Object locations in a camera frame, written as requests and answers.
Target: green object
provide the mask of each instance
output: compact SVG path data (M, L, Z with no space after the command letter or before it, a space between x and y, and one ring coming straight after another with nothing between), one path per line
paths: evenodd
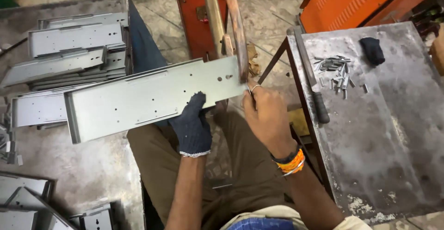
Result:
M0 9L18 7L19 4L15 3L14 0L0 0Z

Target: orange thread bracelet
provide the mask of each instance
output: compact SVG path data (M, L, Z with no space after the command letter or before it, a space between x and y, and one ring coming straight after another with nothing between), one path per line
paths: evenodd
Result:
M281 164L281 163L276 163L276 164L281 168L282 172L286 174L291 172L292 174L294 174L297 171L302 170L302 167L304 166L303 164L304 160L305 160L304 153L302 152L302 149L299 149L297 155L293 158L293 160L291 160L291 162L286 164Z

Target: steel table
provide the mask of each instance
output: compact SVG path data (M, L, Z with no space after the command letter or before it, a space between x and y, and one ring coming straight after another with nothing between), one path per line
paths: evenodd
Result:
M380 40L386 59L376 68L358 42L367 36ZM294 35L277 52L289 53L322 180L337 206L371 225L444 210L444 86L413 24L303 34L303 39L312 63L315 56L353 60L356 87L348 86L344 100L326 82L321 92L331 121L319 124ZM315 72L325 80L335 74Z
M143 20L131 0L70 0L0 10L0 45L14 44L37 20L97 12L128 12L132 66L137 73L166 66ZM0 56L0 73L14 63L30 60L25 41ZM26 85L0 89L1 96L25 93ZM38 131L17 128L16 148L23 166L0 163L0 170L56 180L51 205L63 216L75 215L117 202L116 220L121 229L144 229L142 185L139 169L126 140L126 133L73 146L67 126Z

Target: black handle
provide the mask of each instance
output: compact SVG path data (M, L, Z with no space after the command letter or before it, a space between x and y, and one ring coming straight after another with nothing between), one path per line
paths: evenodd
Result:
M330 122L330 116L325 108L324 100L320 92L314 92L314 107L316 108L316 114L320 123L326 124Z

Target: hand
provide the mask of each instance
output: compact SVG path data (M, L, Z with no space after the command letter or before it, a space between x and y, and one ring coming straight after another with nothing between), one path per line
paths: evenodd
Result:
M202 110L206 98L204 93L197 92L191 97L182 114L170 120L179 139L179 152L183 156L196 158L210 153L212 142L210 125Z
M252 91L244 91L242 100L245 119L254 135L268 148L275 158L286 158L297 149L296 141L291 137L288 122L287 105L277 91L256 86L258 83L248 81Z

